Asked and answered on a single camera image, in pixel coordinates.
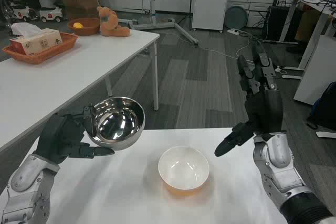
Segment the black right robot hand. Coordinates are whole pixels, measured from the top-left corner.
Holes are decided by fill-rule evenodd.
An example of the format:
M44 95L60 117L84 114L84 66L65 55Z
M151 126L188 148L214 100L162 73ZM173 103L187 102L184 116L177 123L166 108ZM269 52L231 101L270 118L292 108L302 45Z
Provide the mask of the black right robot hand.
M241 146L254 134L270 134L281 131L283 103L275 83L275 70L261 42L252 48L254 69L251 70L244 56L237 60L240 86L246 92L245 110L248 121L238 123L232 132L217 146L214 154L220 157L235 146Z

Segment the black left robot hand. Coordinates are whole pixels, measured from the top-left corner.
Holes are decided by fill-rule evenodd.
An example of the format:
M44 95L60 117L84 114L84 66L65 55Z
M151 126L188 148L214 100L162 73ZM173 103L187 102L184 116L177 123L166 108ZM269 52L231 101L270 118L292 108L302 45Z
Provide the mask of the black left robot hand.
M56 164L66 158L94 158L113 155L108 147L93 147L83 143L84 133L97 135L96 110L92 104L60 110L45 124L35 154Z

